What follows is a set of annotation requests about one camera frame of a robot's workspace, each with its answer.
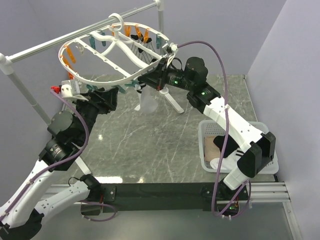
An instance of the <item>black metal bar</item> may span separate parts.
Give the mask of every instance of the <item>black metal bar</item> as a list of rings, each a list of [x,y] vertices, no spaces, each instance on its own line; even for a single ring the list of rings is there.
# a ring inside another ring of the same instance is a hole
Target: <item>black metal bar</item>
[[[211,210],[214,182],[194,183],[105,183],[105,195],[110,194],[110,189],[115,189],[115,197],[112,201],[104,199],[106,204],[113,205],[118,211],[152,211],[152,210]],[[239,200],[248,199],[244,188],[239,194]],[[218,188],[216,201],[230,200],[235,191],[226,194],[225,189]],[[103,212],[111,212],[107,207]],[[82,205],[83,215],[98,215],[90,205]]]

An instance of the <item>purple tube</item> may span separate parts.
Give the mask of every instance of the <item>purple tube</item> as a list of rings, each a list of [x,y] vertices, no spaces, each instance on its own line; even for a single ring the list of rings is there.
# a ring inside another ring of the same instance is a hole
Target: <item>purple tube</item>
[[[113,210],[112,216],[110,216],[110,217],[108,217],[106,219],[93,219],[93,218],[90,218],[88,216],[83,216],[85,219],[88,219],[88,220],[90,220],[92,222],[106,222],[106,221],[109,221],[109,220],[113,219],[117,214],[117,209],[114,206],[111,206],[109,204],[99,203],[99,202],[92,202],[92,201],[80,201],[80,202],[81,203],[85,203],[85,204],[90,204],[90,205],[108,207],[108,208],[111,208]]]
[[[221,60],[221,57],[219,56],[217,50],[211,44],[209,44],[209,43],[207,43],[205,41],[189,41],[189,42],[186,42],[186,43],[178,45],[178,48],[182,48],[182,47],[190,45],[190,44],[204,44],[204,45],[207,45],[215,53],[216,57],[218,58],[218,61],[219,61],[220,65],[221,65],[221,69],[222,69],[223,80],[224,80],[224,105],[227,105],[228,104],[227,75],[226,75],[224,64],[223,64],[223,62]],[[224,209],[221,212],[218,212],[218,213],[215,212],[215,204],[216,204],[215,199],[216,199],[217,190],[218,190],[218,182],[219,182],[219,176],[220,176],[220,170],[221,170],[221,165],[222,165],[222,161],[223,161],[223,156],[224,156],[225,151],[226,151],[228,135],[229,135],[229,124],[230,124],[229,115],[228,115],[228,109],[226,108],[224,112],[225,112],[225,123],[226,123],[225,136],[224,136],[222,150],[221,150],[221,154],[220,154],[220,158],[219,158],[218,168],[216,170],[216,178],[215,178],[215,182],[214,182],[212,201],[211,201],[211,211],[212,211],[213,215],[216,216],[216,217],[220,217],[220,216],[223,215],[223,213],[230,207],[232,202],[236,199],[236,197],[238,196],[240,191],[245,187],[245,185],[248,182],[248,181],[246,181],[246,182],[244,182],[242,184],[242,186],[239,188],[239,190],[235,193],[235,195],[232,197],[232,199],[229,201],[229,203],[224,207]],[[244,210],[248,207],[248,204],[249,204],[249,201],[250,201],[250,197],[251,197],[251,183],[249,181],[249,197],[248,197],[248,200],[247,200],[247,202],[245,204],[245,207],[237,215],[232,216],[231,218],[235,218],[235,217],[239,216],[240,214],[242,214],[244,212]]]
[[[82,154],[82,152],[85,150],[86,146],[88,145],[88,141],[89,141],[89,129],[88,129],[88,126],[85,122],[85,120],[83,119],[83,117],[80,115],[80,113],[69,103],[67,102],[65,99],[63,99],[62,97],[60,97],[58,94],[56,94],[54,92],[54,90],[52,89],[50,91],[55,97],[57,97],[60,101],[62,101],[65,105],[67,105],[73,112],[74,114],[79,118],[80,122],[82,123],[83,127],[84,127],[84,131],[85,131],[85,141],[84,141],[84,144],[83,146],[80,148],[80,150],[72,155],[72,156],[69,156],[67,157],[66,159],[62,160],[62,161],[59,161],[59,162],[56,162],[46,168],[44,168],[43,170],[41,170],[40,172],[38,172],[36,175],[34,175],[30,180],[29,182],[31,183],[34,183],[38,177],[40,177],[43,173],[45,173],[46,171],[48,171],[49,169],[52,169],[52,168],[55,168],[61,164],[64,164],[66,162],[69,162],[71,160],[74,160],[76,159],[77,157],[80,156],[80,154]],[[30,184],[26,184],[24,186],[24,188],[22,189],[22,191],[16,196],[16,198],[12,201],[12,203],[9,205],[9,207],[5,210],[4,214],[8,214],[11,209],[17,204],[17,202],[21,199],[21,197],[26,193],[26,191],[28,190],[28,188],[30,187],[31,185]],[[6,215],[1,215],[0,216],[0,222],[2,222],[2,220],[6,217]]]

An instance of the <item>black sock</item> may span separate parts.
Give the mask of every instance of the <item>black sock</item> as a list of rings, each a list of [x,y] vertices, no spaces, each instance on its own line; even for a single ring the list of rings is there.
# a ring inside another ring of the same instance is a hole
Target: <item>black sock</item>
[[[224,144],[225,136],[216,136],[213,140],[213,143],[220,149],[220,152],[222,151],[222,146]],[[226,142],[225,151],[223,158],[228,157],[231,153],[233,153],[237,148],[239,148],[239,145],[236,143],[236,141],[229,135],[228,140]]]

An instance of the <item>lavender wall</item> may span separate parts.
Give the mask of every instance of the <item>lavender wall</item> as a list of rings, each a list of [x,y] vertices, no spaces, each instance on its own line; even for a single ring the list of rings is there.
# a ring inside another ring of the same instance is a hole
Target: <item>lavender wall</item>
[[[259,121],[276,135],[279,177],[304,239],[319,239],[320,180],[318,0],[287,0],[249,73]]]
[[[49,40],[28,1],[4,0],[0,7],[0,52],[12,55]],[[22,82],[51,117],[61,104],[50,86],[67,77],[58,53],[49,49],[15,63]],[[0,205],[8,200],[30,173],[49,140],[47,125],[0,72]]]
[[[268,32],[286,0],[164,0],[166,35],[175,43],[193,40],[210,42],[219,52],[228,74],[247,74]],[[152,0],[29,0],[51,38],[83,28],[107,18],[151,3]],[[128,21],[158,29],[156,8]],[[210,73],[221,73],[219,62],[205,46],[180,50],[183,61],[197,56],[205,60]],[[108,74],[91,62],[87,74]]]

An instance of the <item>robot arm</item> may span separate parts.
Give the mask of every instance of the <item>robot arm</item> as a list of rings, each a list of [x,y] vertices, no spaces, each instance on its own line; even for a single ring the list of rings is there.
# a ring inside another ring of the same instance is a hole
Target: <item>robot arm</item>
[[[237,189],[249,178],[258,174],[273,158],[276,138],[268,132],[264,134],[250,125],[229,105],[207,81],[208,69],[204,61],[191,57],[186,61],[184,70],[172,67],[163,58],[157,68],[138,78],[160,91],[166,84],[187,90],[186,98],[198,111],[217,122],[226,130],[225,109],[228,108],[229,135],[236,141],[244,155],[238,160],[237,167],[224,179],[223,183],[231,190]]]
[[[100,88],[83,94],[86,100],[75,102],[75,108],[88,126],[89,133],[98,114],[116,109],[118,90],[117,87],[107,91]],[[65,174],[76,159],[56,165],[35,179],[36,174],[75,155],[79,151],[75,145],[83,146],[86,139],[79,118],[67,110],[55,114],[47,130],[53,139],[39,154],[34,168],[20,188],[0,207],[0,237],[3,240],[30,240],[40,231],[42,224],[68,206],[85,199],[96,199],[103,194],[101,184],[88,174],[68,189],[40,201],[47,189]]]

